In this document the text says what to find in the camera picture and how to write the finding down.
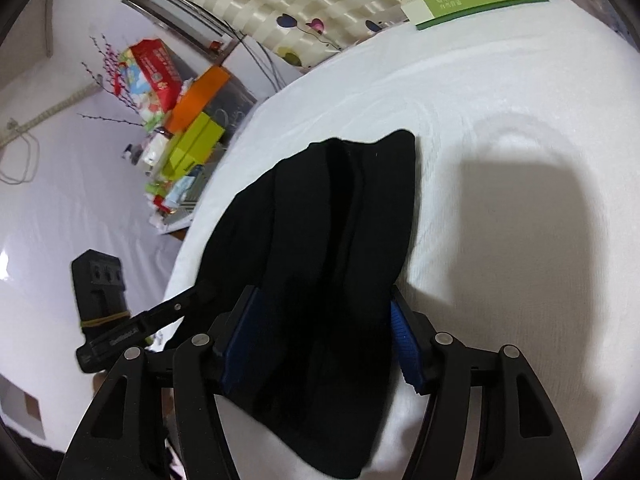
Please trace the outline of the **person's left hand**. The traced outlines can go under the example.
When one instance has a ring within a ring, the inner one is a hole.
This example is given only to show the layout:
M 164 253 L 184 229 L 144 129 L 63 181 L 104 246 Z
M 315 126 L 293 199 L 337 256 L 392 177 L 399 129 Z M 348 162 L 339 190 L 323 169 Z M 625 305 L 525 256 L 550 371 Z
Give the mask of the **person's left hand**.
M 94 396 L 99 393 L 108 378 L 110 378 L 110 373 L 106 370 L 92 376 L 92 391 Z

